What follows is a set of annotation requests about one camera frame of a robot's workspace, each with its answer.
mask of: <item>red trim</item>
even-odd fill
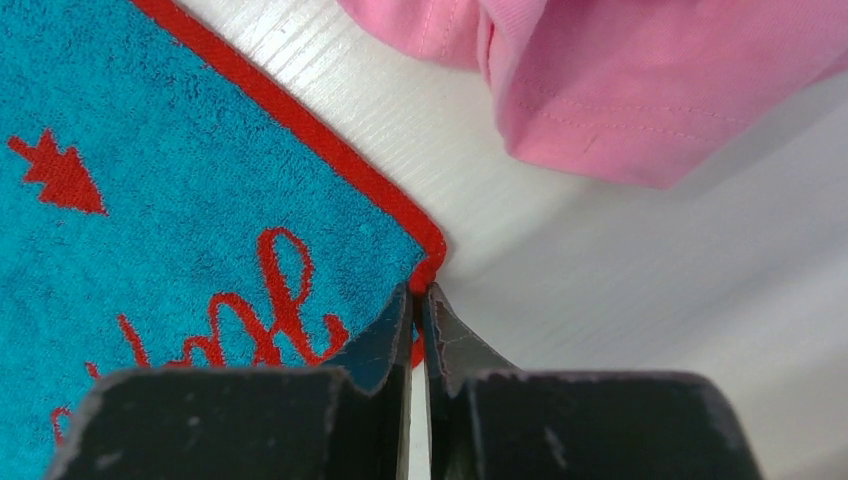
[[[384,178],[350,146],[283,91],[249,60],[183,11],[173,0],[130,0],[178,42],[190,48],[262,109],[290,129],[363,195],[397,222],[427,253],[409,279],[413,293],[423,294],[436,278],[447,246],[442,232],[397,186]],[[413,364],[423,358],[423,344],[413,345]]]

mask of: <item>towel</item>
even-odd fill
[[[127,367],[320,363],[441,233],[168,0],[0,0],[0,471]]]
[[[339,0],[418,58],[479,70],[514,157],[668,188],[848,68],[845,0]]]

